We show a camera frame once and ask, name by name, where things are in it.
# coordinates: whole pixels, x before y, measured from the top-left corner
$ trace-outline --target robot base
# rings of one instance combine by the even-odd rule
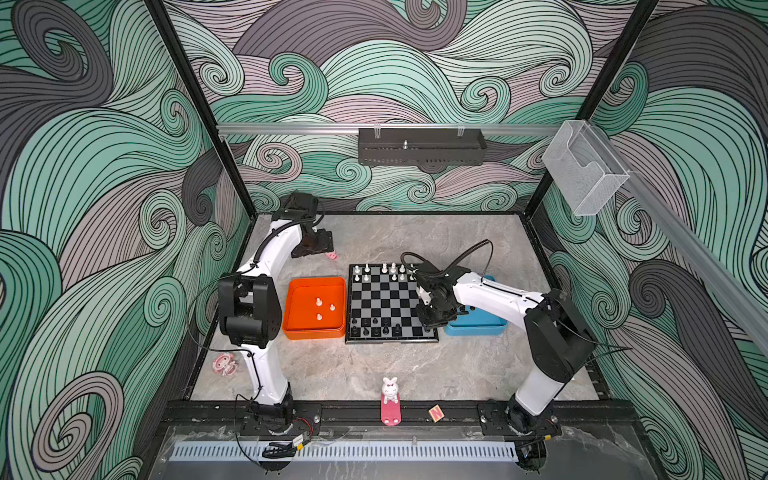
[[[293,420],[293,395],[290,391],[290,382],[283,401],[273,405],[264,405],[252,401],[250,411],[254,418],[269,430],[284,430]]]

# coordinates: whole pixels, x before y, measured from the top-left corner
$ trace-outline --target black cable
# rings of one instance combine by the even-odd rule
[[[250,267],[254,268],[256,265],[258,265],[259,260],[261,260],[261,254],[264,252],[264,249],[274,237],[277,237],[278,235],[280,235],[281,232],[283,232],[284,230],[288,230],[291,227],[295,227],[296,225],[301,225],[302,223],[310,223],[314,221],[315,221],[314,218],[303,218],[301,220],[294,220],[284,225],[280,225],[276,229],[272,230],[269,233],[269,235],[264,237],[264,240],[261,240],[261,244],[259,245],[259,248],[256,249],[256,253],[253,255],[253,261],[250,263]]]
[[[491,254],[488,255],[488,261],[485,262],[485,268],[482,269],[482,275],[480,276],[480,284],[481,285],[483,284],[483,281],[485,280],[485,272],[488,271],[488,266],[491,264],[491,258],[493,258],[493,242],[491,242],[487,238],[485,239],[485,241],[487,241],[488,244],[491,245]]]
[[[418,258],[418,259],[419,259],[419,260],[421,260],[422,262],[426,262],[426,261],[428,261],[426,258],[422,257],[421,255],[419,255],[419,254],[417,254],[417,253],[413,253],[413,252],[403,252],[403,253],[401,253],[401,254],[400,254],[400,263],[402,263],[403,265],[405,265],[405,264],[406,264],[406,257],[414,257],[414,258]]]
[[[451,263],[450,263],[450,264],[449,264],[449,265],[448,265],[446,268],[444,268],[443,270],[441,270],[441,271],[439,271],[439,272],[437,272],[437,273],[419,272],[419,275],[421,275],[421,276],[425,276],[425,277],[427,277],[427,278],[439,278],[439,277],[441,277],[441,276],[445,276],[445,274],[446,274],[446,273],[447,273],[447,272],[448,272],[448,271],[449,271],[451,268],[453,268],[454,266],[458,265],[458,263],[459,263],[459,262],[461,262],[462,260],[464,260],[466,257],[469,257],[469,255],[470,255],[470,254],[472,254],[472,253],[474,253],[476,250],[479,250],[479,249],[481,249],[481,248],[483,248],[484,246],[486,246],[486,245],[489,245],[489,244],[491,245],[491,250],[492,250],[492,252],[491,252],[491,255],[493,255],[493,243],[491,243],[491,241],[490,241],[490,240],[488,240],[488,239],[486,238],[485,240],[481,240],[481,241],[477,242],[476,244],[472,245],[472,246],[471,246],[471,247],[469,247],[467,250],[464,250],[464,251],[463,251],[463,252],[462,252],[462,253],[461,253],[461,254],[460,254],[458,257],[456,257],[456,258],[455,258],[455,259],[454,259],[454,260],[453,260],[453,261],[452,261],[452,262],[451,262]],[[419,259],[419,260],[421,260],[422,262],[426,262],[426,261],[427,261],[427,259],[425,259],[425,258],[424,258],[424,257],[422,257],[421,255],[418,255],[418,254],[416,254],[416,253],[413,253],[413,252],[403,252],[403,253],[401,253],[401,254],[400,254],[400,263],[405,263],[405,258],[406,258],[407,256],[411,256],[411,257],[415,257],[415,258],[418,258],[418,259]]]
[[[191,309],[194,307],[195,303],[197,302],[197,299],[198,299],[198,298],[200,297],[200,295],[201,295],[201,294],[202,294],[202,293],[205,291],[205,289],[206,289],[206,288],[208,288],[209,286],[211,286],[211,285],[213,285],[214,283],[218,282],[219,280],[223,280],[223,279],[225,279],[225,278],[231,278],[231,277],[233,277],[233,276],[238,276],[238,275],[240,275],[240,274],[239,274],[239,273],[232,273],[232,274],[230,274],[230,275],[225,275],[225,276],[219,277],[219,278],[215,279],[214,281],[212,281],[212,282],[208,283],[208,284],[207,284],[206,286],[204,286],[203,288],[201,288],[201,289],[200,289],[200,290],[197,292],[197,295],[195,295],[195,297],[192,299],[192,303],[191,303],[191,304],[189,305],[189,307],[187,308],[187,312],[186,312],[186,314],[185,314],[184,318],[189,318],[189,315],[190,315],[190,310],[191,310]],[[189,323],[189,322],[187,322],[187,334],[188,334],[188,335],[189,335],[189,337],[192,339],[192,341],[194,342],[194,344],[195,344],[195,345],[199,346],[201,349],[203,349],[203,350],[206,350],[206,351],[208,351],[208,352],[219,352],[219,353],[235,353],[235,352],[245,352],[245,353],[247,354],[246,356],[247,356],[248,358],[250,358],[250,362],[253,364],[253,371],[256,373],[256,381],[257,381],[257,382],[258,382],[258,384],[259,384],[259,386],[258,386],[258,388],[257,388],[257,391],[256,391],[256,396],[257,396],[257,397],[259,396],[259,394],[261,393],[261,389],[263,388],[263,385],[261,384],[261,378],[259,378],[259,371],[258,371],[258,370],[256,370],[256,360],[254,360],[254,359],[253,359],[253,352],[251,352],[250,350],[246,350],[246,349],[227,349],[227,350],[222,350],[222,349],[212,349],[212,348],[210,348],[210,347],[208,347],[208,346],[205,346],[205,345],[201,344],[200,342],[198,342],[198,341],[197,341],[197,340],[194,338],[194,335],[192,335],[192,330],[190,329],[190,323]]]
[[[621,346],[621,345],[613,345],[611,343],[595,342],[594,340],[588,339],[585,336],[579,335],[578,332],[576,332],[570,326],[566,325],[565,323],[561,322],[560,320],[555,319],[554,321],[557,322],[557,323],[560,323],[562,326],[565,327],[566,330],[568,330],[569,332],[573,333],[574,335],[576,335],[580,339],[584,340],[585,342],[594,343],[595,345],[600,345],[600,346],[607,346],[607,347],[612,348],[612,349],[632,350],[632,347],[630,347],[630,346]]]
[[[594,362],[595,360],[599,359],[599,358],[600,358],[600,357],[602,357],[602,356],[611,355],[611,354],[613,354],[613,353],[624,352],[624,351],[626,351],[626,350],[632,350],[632,347],[629,347],[629,346],[622,346],[622,347],[619,347],[619,348],[617,348],[616,350],[611,350],[610,352],[603,352],[603,353],[601,353],[600,355],[596,355],[596,356],[593,356],[592,358],[590,358],[589,360],[587,360],[586,362],[584,362],[584,364],[582,365],[582,367],[583,367],[583,366],[586,366],[588,363],[592,363],[592,362]]]
[[[258,465],[259,468],[261,468],[265,472],[268,472],[268,470],[266,468],[264,468],[264,466],[261,465],[258,460],[254,460],[253,458],[251,458],[250,455],[248,455],[245,452],[245,450],[243,449],[243,446],[240,444],[240,437],[237,434],[237,397],[243,397],[243,400],[245,400],[246,402],[252,402],[253,401],[253,399],[249,400],[249,399],[245,398],[245,396],[243,396],[242,394],[238,393],[238,394],[235,395],[235,414],[234,414],[232,423],[234,424],[234,427],[235,427],[235,429],[233,431],[233,434],[235,435],[235,442],[237,442],[237,448],[240,449],[240,453],[245,455],[245,458],[248,458],[251,463]]]

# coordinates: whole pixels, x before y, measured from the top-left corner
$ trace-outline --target bunny figurine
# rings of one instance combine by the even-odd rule
[[[389,400],[392,400],[394,403],[400,403],[400,401],[397,398],[397,377],[392,378],[391,380],[384,377],[384,385],[382,386],[382,394],[384,395],[384,404]]]

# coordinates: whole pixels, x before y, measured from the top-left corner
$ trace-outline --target white vented cover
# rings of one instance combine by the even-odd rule
[[[251,458],[269,462],[261,456],[269,442],[240,440]],[[190,441],[176,442],[169,462],[247,462],[237,443]],[[515,444],[512,442],[481,441],[349,441],[336,440],[311,442],[295,457],[286,462],[517,462]]]

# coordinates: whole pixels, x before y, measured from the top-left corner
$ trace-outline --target pink toy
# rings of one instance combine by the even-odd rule
[[[397,377],[384,378],[382,386],[382,423],[388,426],[398,425],[402,420],[400,415],[400,396],[397,393]]]
[[[236,371],[237,363],[235,363],[235,356],[231,353],[222,353],[214,360],[214,372],[230,376]]]

